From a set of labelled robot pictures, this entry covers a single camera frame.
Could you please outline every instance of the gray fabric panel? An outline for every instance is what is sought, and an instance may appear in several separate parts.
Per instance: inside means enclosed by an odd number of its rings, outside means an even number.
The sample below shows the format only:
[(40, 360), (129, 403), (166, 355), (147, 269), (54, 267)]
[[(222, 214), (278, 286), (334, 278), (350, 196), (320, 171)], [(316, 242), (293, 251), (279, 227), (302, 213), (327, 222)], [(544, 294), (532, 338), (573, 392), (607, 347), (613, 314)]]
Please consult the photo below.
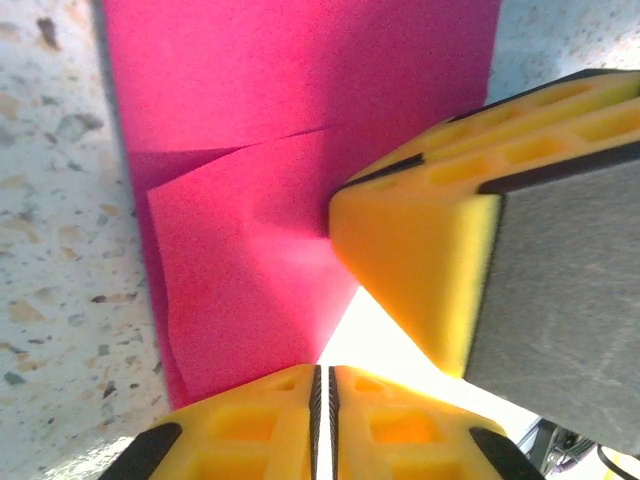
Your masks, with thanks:
[(503, 197), (465, 378), (638, 454), (640, 162), (522, 183)]

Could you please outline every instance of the yellow foam block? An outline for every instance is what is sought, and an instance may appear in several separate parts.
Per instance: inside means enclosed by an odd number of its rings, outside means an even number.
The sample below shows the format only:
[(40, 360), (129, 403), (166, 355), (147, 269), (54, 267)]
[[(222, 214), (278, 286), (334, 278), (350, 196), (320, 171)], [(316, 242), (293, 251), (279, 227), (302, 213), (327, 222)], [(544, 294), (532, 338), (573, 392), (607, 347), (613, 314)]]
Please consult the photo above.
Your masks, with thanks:
[(334, 372), (339, 480), (503, 480), (469, 433), (503, 435), (495, 423), (362, 370)]
[(639, 93), (640, 73), (604, 74), (427, 130), (333, 197), (337, 256), (437, 367), (461, 377), (500, 209), (478, 187), (639, 140)]
[(162, 418), (157, 425), (182, 433), (150, 479), (310, 479), (315, 368), (291, 367)]

